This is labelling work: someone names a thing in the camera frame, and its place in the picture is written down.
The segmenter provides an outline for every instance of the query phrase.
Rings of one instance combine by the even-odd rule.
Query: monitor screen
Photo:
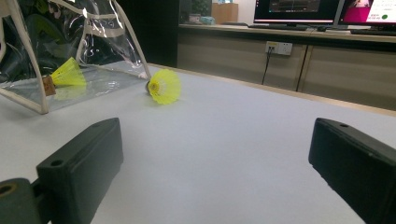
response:
[[[254,23],[333,24],[338,0],[256,0]]]
[[[395,0],[345,0],[340,24],[396,25]]]

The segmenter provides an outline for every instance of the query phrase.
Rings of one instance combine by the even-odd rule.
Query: white table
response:
[[[125,162],[93,224],[363,223],[308,162],[314,122],[336,119],[396,147],[394,113],[179,76],[171,105],[152,101],[145,82],[44,116],[1,97],[0,180],[34,181],[52,152],[118,117]]]

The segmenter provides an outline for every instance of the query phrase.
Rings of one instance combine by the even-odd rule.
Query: keyboard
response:
[[[306,27],[286,26],[286,25],[259,25],[259,24],[252,24],[252,25],[249,25],[248,28],[269,29],[269,30],[306,31]]]
[[[350,30],[352,35],[390,35],[396,36],[396,31],[377,31],[377,30]]]

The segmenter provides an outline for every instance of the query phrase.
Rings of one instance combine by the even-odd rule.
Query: dark background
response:
[[[118,0],[148,63],[177,67],[178,0]]]

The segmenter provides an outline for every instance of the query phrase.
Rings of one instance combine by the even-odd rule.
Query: clear plastic bag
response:
[[[43,114],[150,78],[115,0],[0,0],[0,8],[0,93],[11,100]]]

